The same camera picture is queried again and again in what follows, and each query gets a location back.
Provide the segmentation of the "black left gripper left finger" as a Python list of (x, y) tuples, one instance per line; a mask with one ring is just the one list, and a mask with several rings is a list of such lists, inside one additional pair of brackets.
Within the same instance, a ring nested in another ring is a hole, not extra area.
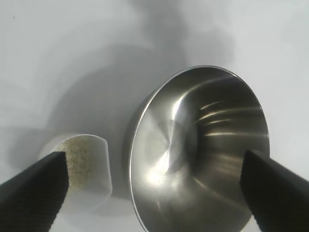
[(47, 232), (66, 198), (65, 152), (52, 152), (0, 186), (2, 232)]

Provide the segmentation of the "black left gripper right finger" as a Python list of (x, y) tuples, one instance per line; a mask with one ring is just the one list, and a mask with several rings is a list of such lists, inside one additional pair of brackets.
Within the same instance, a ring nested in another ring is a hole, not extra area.
[(309, 183), (273, 159), (247, 150), (240, 187), (263, 232), (309, 230)]

